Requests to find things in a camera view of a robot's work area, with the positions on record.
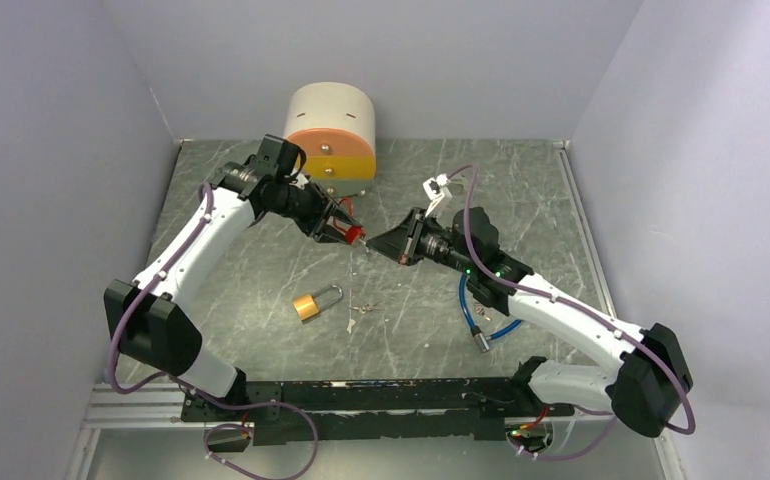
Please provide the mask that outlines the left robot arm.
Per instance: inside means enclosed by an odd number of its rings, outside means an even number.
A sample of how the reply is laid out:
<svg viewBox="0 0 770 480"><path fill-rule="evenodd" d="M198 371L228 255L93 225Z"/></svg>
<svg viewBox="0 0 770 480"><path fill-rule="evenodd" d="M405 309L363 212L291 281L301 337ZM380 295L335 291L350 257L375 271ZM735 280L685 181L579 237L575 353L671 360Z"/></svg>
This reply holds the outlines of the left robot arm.
<svg viewBox="0 0 770 480"><path fill-rule="evenodd" d="M114 280L103 294L111 341L109 383L121 355L155 368L207 397L219 418L233 420L249 402L246 374L211 353L186 310L232 241L264 216L291 220L317 243L354 245L362 225L302 172L298 145L266 135L244 162L228 162L201 182L199 205L174 240L131 281Z"/></svg>

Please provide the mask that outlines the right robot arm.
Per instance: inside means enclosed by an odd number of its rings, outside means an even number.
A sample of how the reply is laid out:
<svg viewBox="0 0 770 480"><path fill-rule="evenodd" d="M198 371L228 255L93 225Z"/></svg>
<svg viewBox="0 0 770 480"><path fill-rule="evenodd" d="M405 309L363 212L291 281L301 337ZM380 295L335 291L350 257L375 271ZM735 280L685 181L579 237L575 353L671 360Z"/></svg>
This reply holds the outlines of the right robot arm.
<svg viewBox="0 0 770 480"><path fill-rule="evenodd" d="M403 266L430 260L464 274L482 306L538 326L592 360L583 366L532 357L521 364L510 390L520 413L569 404L613 415L645 437L695 431L693 380L676 334L660 323L644 328L622 321L553 286L500 247L483 208L458 212L449 227L413 208L366 245Z"/></svg>

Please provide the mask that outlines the red cable lock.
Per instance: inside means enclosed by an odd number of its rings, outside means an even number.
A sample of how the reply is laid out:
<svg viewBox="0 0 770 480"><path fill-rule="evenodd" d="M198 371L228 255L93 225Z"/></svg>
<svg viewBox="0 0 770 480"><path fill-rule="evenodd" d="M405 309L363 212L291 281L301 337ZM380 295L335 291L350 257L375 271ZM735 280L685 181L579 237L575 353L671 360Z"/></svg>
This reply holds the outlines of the red cable lock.
<svg viewBox="0 0 770 480"><path fill-rule="evenodd" d="M354 206L350 197L342 197L338 200L338 205L350 216L354 216ZM344 239L350 244L363 243L366 233L361 226L352 225L347 221L334 218L333 227L338 230Z"/></svg>

